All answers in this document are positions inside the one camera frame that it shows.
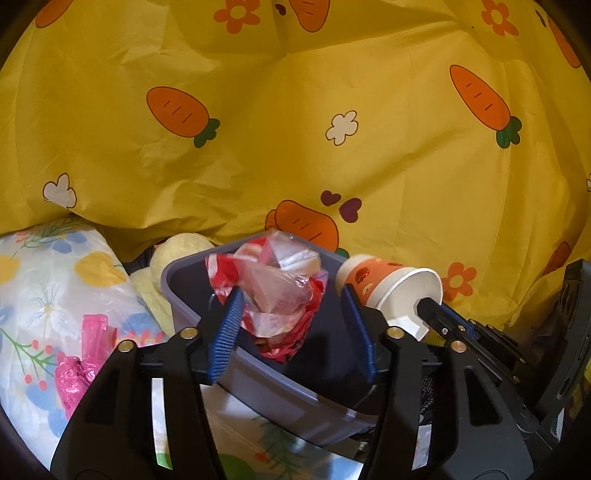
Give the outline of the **small pink plastic bag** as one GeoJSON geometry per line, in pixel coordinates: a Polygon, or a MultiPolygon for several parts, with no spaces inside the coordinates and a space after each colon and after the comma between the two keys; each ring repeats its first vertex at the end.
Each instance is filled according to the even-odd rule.
{"type": "Polygon", "coordinates": [[[55,386],[69,420],[98,372],[115,348],[117,329],[104,314],[85,314],[81,325],[79,356],[57,355],[55,386]]]}

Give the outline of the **floral plastic bed sheet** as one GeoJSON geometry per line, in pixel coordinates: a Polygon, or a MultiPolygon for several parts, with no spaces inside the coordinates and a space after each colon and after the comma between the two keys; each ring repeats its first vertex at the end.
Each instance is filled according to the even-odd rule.
{"type": "MultiPolygon", "coordinates": [[[[112,345],[159,343],[161,327],[104,237],[75,217],[1,239],[1,406],[48,473],[67,425],[55,368],[80,356],[85,316],[107,317],[112,345]]],[[[212,434],[231,479],[356,479],[362,465],[291,435],[219,386],[204,387],[212,434]]]]}

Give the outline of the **grey plastic trash bin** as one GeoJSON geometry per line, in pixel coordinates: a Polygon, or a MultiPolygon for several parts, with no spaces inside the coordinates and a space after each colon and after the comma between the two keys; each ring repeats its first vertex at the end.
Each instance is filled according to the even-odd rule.
{"type": "MultiPolygon", "coordinates": [[[[170,303],[176,331],[197,326],[202,316],[218,306],[207,278],[205,257],[233,253],[243,243],[262,236],[259,233],[195,253],[164,268],[161,291],[170,303]]],[[[329,272],[327,292],[303,347],[293,359],[280,364],[260,356],[242,329],[218,384],[288,432],[327,447],[375,428],[378,417],[372,413],[379,409],[378,396],[356,364],[335,290],[335,274],[345,258],[297,240],[320,252],[322,267],[329,272]]]]}

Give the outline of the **red clear plastic wrapper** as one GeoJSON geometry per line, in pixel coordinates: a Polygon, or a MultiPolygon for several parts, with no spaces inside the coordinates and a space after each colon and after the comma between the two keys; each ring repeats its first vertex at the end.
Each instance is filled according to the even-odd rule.
{"type": "Polygon", "coordinates": [[[211,253],[204,264],[221,303],[233,288],[242,289],[242,329],[259,355],[279,363],[293,358],[327,292],[329,272],[320,253],[274,230],[233,253],[211,253]]]}

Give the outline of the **orange printed paper cup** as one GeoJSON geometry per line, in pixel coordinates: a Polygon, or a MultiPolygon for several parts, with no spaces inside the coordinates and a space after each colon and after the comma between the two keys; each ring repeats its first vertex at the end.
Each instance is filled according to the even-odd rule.
{"type": "Polygon", "coordinates": [[[404,266],[379,257],[354,255],[339,267],[335,288],[351,284],[363,306],[382,312],[390,327],[402,328],[422,341],[429,325],[417,313],[418,303],[431,298],[443,301],[441,277],[430,268],[404,266]]]}

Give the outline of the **yellow carrot print curtain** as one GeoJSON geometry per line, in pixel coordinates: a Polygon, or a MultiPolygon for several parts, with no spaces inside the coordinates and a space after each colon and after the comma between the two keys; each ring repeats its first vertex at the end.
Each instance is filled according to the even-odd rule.
{"type": "Polygon", "coordinates": [[[1,69],[1,230],[266,228],[528,338],[590,256],[590,80],[534,1],[52,1],[1,69]]]}

